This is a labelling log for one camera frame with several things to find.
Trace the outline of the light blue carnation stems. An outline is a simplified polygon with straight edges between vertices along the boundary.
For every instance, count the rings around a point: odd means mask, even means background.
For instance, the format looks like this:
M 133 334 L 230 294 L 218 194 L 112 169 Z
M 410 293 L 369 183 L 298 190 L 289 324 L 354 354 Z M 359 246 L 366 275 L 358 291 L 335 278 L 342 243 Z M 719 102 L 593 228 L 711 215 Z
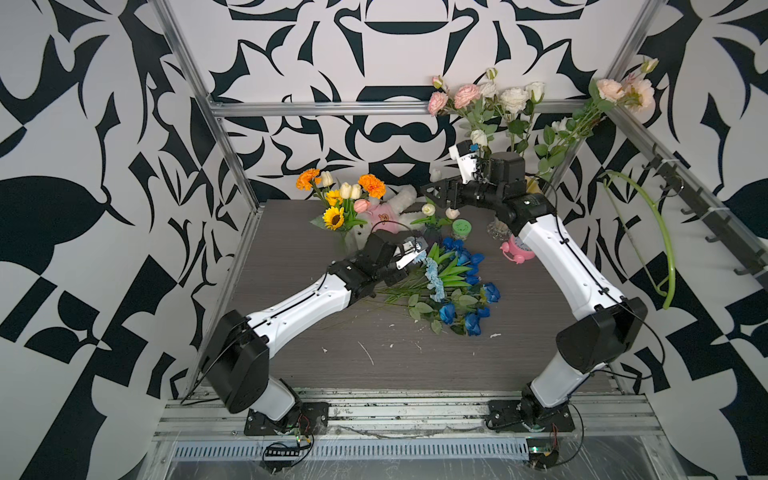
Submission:
M 420 276 L 414 285 L 417 291 L 426 291 L 429 298 L 437 303 L 447 300 L 444 281 L 440 277 L 440 262 L 427 252 L 421 252 L 415 259 L 419 264 Z

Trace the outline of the picked blue tulip bunch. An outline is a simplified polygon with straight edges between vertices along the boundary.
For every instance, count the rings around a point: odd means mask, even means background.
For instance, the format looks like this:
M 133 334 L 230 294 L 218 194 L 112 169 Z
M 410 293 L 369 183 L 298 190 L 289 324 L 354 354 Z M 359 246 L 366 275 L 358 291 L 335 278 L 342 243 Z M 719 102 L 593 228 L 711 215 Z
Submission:
M 479 266 L 484 256 L 472 254 L 464 247 L 463 241 L 448 238 L 442 243 L 433 244 L 428 254 L 440 262 L 440 277 L 445 286 L 451 281 L 465 281 L 470 285 L 480 283 Z M 417 270 L 395 286 L 415 285 L 419 276 Z

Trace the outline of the corner blue rose stem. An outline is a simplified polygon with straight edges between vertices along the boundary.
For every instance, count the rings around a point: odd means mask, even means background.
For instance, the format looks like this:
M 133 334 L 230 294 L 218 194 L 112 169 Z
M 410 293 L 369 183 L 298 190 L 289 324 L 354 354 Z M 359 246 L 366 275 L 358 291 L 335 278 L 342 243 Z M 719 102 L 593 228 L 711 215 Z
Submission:
M 453 303 L 436 302 L 418 294 L 413 294 L 408 298 L 407 311 L 415 321 L 423 320 L 430 323 L 438 321 L 445 325 L 452 325 L 457 316 Z

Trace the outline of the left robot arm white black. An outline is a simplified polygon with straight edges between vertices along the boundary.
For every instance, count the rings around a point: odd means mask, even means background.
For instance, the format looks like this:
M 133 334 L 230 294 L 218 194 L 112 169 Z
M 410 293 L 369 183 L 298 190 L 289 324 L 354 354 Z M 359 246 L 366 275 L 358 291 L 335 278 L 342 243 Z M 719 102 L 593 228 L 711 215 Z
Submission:
M 228 412 L 253 410 L 274 423 L 290 423 L 299 415 L 300 399 L 271 375 L 272 358 L 319 321 L 374 294 L 380 283 L 405 279 L 427 253 L 421 235 L 371 233 L 361 250 L 330 264 L 291 297 L 247 315 L 232 310 L 221 317 L 202 354 L 200 378 Z

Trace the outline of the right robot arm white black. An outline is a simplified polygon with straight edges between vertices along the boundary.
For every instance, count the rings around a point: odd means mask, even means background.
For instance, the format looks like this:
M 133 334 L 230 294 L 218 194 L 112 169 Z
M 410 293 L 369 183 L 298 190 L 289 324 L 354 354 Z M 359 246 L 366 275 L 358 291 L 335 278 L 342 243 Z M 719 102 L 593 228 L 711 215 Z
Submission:
M 642 300 L 625 296 L 577 248 L 555 205 L 526 190 L 525 161 L 513 152 L 487 160 L 478 146 L 449 150 L 459 173 L 423 187 L 439 207 L 491 210 L 528 247 L 563 293 L 575 321 L 556 336 L 557 352 L 523 390 L 515 423 L 542 430 L 564 412 L 571 395 L 593 374 L 627 352 L 645 325 Z

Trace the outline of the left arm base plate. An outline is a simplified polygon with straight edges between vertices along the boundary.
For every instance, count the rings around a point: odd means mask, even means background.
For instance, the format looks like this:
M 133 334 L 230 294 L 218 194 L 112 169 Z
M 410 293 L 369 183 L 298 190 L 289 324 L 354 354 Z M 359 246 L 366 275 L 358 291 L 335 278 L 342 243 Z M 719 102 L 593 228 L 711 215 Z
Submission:
M 321 434 L 328 426 L 329 409 L 330 404 L 327 402 L 299 401 L 279 420 L 272 420 L 261 412 L 249 409 L 244 435 Z

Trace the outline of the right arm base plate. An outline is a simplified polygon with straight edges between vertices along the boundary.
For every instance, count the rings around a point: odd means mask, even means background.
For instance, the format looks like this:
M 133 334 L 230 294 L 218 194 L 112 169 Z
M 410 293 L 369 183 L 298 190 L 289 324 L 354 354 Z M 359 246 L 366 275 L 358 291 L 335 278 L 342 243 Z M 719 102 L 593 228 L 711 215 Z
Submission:
M 520 400 L 491 400 L 488 409 L 485 426 L 495 432 L 570 433 L 575 430 L 568 403 L 546 408 L 535 398 L 525 397 Z

